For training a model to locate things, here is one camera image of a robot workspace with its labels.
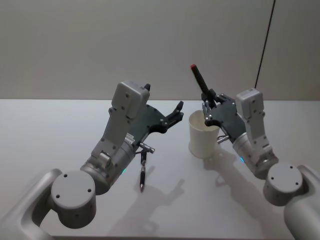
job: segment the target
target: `black cable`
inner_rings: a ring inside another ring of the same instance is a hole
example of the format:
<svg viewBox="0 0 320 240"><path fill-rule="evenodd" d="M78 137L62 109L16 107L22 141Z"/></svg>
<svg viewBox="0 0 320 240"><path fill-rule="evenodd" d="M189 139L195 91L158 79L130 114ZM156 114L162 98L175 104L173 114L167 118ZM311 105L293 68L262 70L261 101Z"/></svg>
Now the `black cable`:
<svg viewBox="0 0 320 240"><path fill-rule="evenodd" d="M269 25L268 25L268 29L267 29L267 31L266 31L266 36L265 36L265 40L264 40L264 45L263 45L263 50L262 50L260 65L259 65L259 69L258 69L258 74L257 74L257 76L256 76L256 80L255 80L255 84L254 84L254 88L255 88L255 89L257 88L257 83L258 83L258 78L259 78L259 74L260 74L260 69L261 69L262 61L263 61L263 59L264 59L264 54L265 54L265 49L266 49L266 45L267 45L267 40L268 40L268 35L269 35L269 30L270 30L270 25L271 25L271 20L272 20L273 14L274 14L275 4L276 4L276 0L273 0L273 5L272 5L271 14L270 14L270 19L269 19Z"/></svg>

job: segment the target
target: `black pen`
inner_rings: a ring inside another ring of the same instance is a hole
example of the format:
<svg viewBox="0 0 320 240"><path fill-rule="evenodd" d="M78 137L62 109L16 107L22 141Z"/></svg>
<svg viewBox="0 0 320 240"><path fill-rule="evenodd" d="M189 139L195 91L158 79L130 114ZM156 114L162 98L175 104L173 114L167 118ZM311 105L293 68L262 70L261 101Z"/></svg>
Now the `black pen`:
<svg viewBox="0 0 320 240"><path fill-rule="evenodd" d="M145 189L146 180L146 162L147 162L147 151L141 151L141 172L140 172L140 192L142 193Z"/></svg>

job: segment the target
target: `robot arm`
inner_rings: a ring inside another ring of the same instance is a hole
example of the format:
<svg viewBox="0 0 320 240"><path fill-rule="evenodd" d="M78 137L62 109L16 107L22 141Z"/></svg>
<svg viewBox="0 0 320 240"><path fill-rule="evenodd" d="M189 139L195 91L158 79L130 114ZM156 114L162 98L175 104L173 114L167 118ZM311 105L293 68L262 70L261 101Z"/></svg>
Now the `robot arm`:
<svg viewBox="0 0 320 240"><path fill-rule="evenodd" d="M233 148L259 179L266 179L268 170L278 162L265 134L264 102L262 93L251 88L236 99L208 89L196 65L191 66L201 90L205 124L218 126L230 140Z"/></svg>
<svg viewBox="0 0 320 240"><path fill-rule="evenodd" d="M139 147L155 150L144 140L153 132L165 133L183 118L181 101L164 116L147 105L150 85L132 81L119 83L109 109L110 118L80 170L62 172L53 169L39 175L18 203L0 219L2 240L53 240L39 228L50 209L68 228L89 224L96 214L96 195L106 193L135 157Z"/></svg>
<svg viewBox="0 0 320 240"><path fill-rule="evenodd" d="M297 240L320 239L320 176L311 168L279 162L264 126L264 103L254 88L235 100L208 89L196 65L191 70L202 91L204 122L218 126L251 172L265 180L263 194L275 206L285 206L284 221Z"/></svg>

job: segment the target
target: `gray wall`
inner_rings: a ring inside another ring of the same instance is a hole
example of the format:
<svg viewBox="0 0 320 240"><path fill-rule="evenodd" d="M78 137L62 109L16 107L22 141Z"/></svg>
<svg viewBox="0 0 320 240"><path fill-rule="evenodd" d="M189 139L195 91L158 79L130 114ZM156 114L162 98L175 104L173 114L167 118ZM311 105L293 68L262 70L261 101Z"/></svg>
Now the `gray wall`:
<svg viewBox="0 0 320 240"><path fill-rule="evenodd" d="M257 88L266 99L320 100L320 1L276 1Z"/></svg>
<svg viewBox="0 0 320 240"><path fill-rule="evenodd" d="M199 99L189 70L237 93L255 85L272 0L1 0L0 98L111 99L120 81L151 99ZM318 99L318 1L278 0L258 89Z"/></svg>

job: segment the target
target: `marker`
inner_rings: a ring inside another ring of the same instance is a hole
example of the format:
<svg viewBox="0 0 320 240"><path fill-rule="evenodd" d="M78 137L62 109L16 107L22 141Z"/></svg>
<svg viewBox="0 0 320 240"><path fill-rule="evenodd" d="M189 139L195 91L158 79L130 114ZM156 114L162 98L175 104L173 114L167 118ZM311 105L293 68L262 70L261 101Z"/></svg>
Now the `marker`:
<svg viewBox="0 0 320 240"><path fill-rule="evenodd" d="M190 68L191 68L191 71L192 71L192 73L194 75L194 78L195 78L196 82L198 83L201 91L204 94L207 94L207 92L209 92L209 89L207 87L207 84L205 83L204 78L202 77L201 73L199 72L199 69L197 68L197 65L192 64L190 66Z"/></svg>
<svg viewBox="0 0 320 240"><path fill-rule="evenodd" d="M146 162L147 162L147 151L141 151L141 171L140 171L140 192L142 193L145 189L146 180Z"/></svg>

